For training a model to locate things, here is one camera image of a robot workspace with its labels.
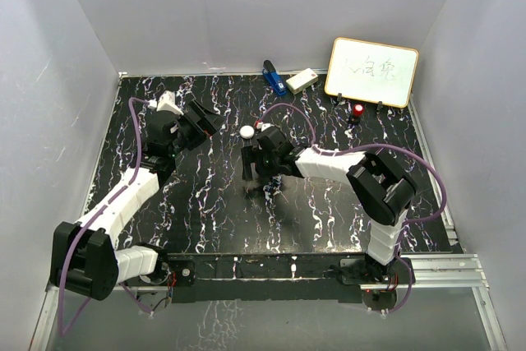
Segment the white earbud charging case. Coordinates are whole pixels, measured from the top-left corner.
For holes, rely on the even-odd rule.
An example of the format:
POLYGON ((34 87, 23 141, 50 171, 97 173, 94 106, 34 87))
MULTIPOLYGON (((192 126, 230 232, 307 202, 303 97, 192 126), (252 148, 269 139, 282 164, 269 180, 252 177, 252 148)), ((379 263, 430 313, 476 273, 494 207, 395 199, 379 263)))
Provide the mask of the white earbud charging case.
POLYGON ((245 126, 242 126, 240 129, 239 129, 239 135, 242 139, 244 140, 250 140, 254 137, 255 135, 255 129, 254 127, 250 126, 250 125, 245 125, 245 126))

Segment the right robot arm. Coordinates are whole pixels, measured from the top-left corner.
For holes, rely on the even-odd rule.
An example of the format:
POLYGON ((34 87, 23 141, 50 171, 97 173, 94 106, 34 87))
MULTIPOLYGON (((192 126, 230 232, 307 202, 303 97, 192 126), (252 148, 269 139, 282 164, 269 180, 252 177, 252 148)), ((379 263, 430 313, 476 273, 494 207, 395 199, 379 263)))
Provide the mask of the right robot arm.
POLYGON ((353 267, 358 278, 378 283, 395 274, 399 235, 417 184, 383 148, 352 153, 294 145, 279 128, 267 124, 255 141, 241 148, 242 179, 278 175, 323 178, 350 186, 371 222, 363 263, 353 267))

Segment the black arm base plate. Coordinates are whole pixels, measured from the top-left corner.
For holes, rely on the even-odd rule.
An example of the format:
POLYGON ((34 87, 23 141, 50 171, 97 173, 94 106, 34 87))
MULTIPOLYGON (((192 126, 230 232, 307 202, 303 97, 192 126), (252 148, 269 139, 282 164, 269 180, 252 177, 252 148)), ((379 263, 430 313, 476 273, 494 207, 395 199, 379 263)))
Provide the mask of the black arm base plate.
POLYGON ((224 301, 337 300, 361 303, 365 293, 394 292, 413 284, 415 275, 408 258, 397 257, 392 273, 382 280, 367 281, 353 274, 365 254, 282 253, 282 254, 182 254, 169 253, 161 275, 149 283, 131 279, 133 289, 160 290, 173 303, 224 301))

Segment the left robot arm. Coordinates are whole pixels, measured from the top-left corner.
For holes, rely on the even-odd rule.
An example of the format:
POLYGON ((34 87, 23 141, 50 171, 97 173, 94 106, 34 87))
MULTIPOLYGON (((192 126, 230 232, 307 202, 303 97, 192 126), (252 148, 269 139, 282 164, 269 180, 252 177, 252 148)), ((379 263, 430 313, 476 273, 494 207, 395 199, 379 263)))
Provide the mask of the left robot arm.
POLYGON ((168 278, 170 265, 161 248, 141 243, 121 249, 119 235, 172 176, 175 159, 212 137, 224 117, 195 99, 186 110, 171 99, 150 101, 148 106, 154 113, 145 134, 137 114, 131 113, 136 153, 118 184, 87 214, 54 230, 50 281, 61 290, 102 301, 115 285, 129 279, 143 276, 162 284, 168 278))

